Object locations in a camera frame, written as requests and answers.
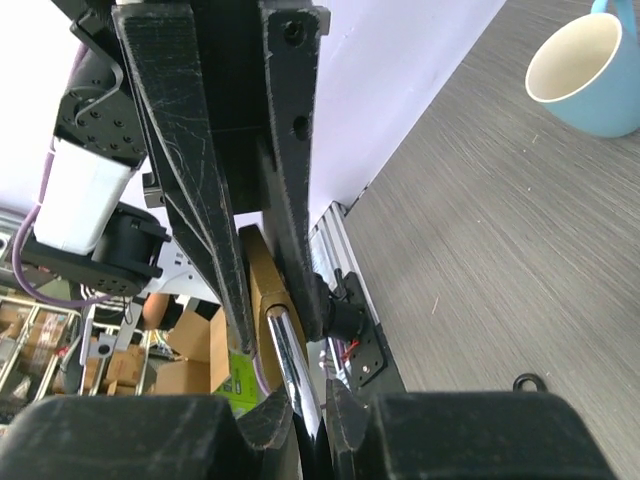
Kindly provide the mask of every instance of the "red wire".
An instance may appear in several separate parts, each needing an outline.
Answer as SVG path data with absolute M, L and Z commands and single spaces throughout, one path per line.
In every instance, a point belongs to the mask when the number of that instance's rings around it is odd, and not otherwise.
M 351 355 L 351 352 L 353 352 L 353 349 L 356 348 L 358 345 L 360 345 L 360 342 L 358 340 L 354 340 L 353 342 L 351 342 L 351 345 L 349 345 L 349 348 L 347 348 L 347 351 L 342 354 L 343 362 L 346 362 L 347 360 L 349 360 L 349 355 Z

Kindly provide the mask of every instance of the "mug handle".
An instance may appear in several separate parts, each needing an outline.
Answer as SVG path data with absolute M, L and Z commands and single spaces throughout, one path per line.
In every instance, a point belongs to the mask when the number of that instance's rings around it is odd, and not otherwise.
M 595 0 L 591 6 L 591 13 L 605 13 L 607 11 L 607 4 L 609 0 Z M 633 35 L 633 38 L 638 40 L 638 33 L 636 30 L 636 14 L 633 11 L 632 0 L 613 0 L 616 10 L 618 11 L 618 18 L 624 29 Z

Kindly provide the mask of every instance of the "metal bracket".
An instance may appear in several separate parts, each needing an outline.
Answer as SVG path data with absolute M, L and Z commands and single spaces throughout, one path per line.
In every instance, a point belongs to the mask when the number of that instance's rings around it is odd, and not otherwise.
M 358 275 L 354 272 L 349 272 L 344 277 L 343 285 L 347 289 L 345 301 L 354 305 L 361 305 L 365 311 L 362 328 L 356 339 L 358 346 L 349 355 L 351 364 L 349 384 L 352 388 L 362 387 L 385 368 L 387 361 L 376 333 L 376 325 L 367 307 L 367 301 Z

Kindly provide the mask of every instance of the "gray wood-grain floor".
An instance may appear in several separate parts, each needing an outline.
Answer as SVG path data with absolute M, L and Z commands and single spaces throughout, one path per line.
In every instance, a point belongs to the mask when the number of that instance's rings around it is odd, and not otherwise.
M 347 230 L 408 389 L 509 389 L 539 373 L 635 479 L 640 135 L 572 131 L 523 83 L 543 41 L 588 11 L 508 1 Z

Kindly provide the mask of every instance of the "screw hole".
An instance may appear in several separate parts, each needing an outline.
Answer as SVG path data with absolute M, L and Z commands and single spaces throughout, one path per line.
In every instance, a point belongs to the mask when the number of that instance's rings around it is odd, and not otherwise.
M 284 40 L 292 47 L 299 47 L 304 41 L 305 33 L 301 22 L 287 22 L 284 25 Z
M 293 121 L 293 134 L 301 142 L 309 140 L 309 119 L 307 117 L 297 117 Z

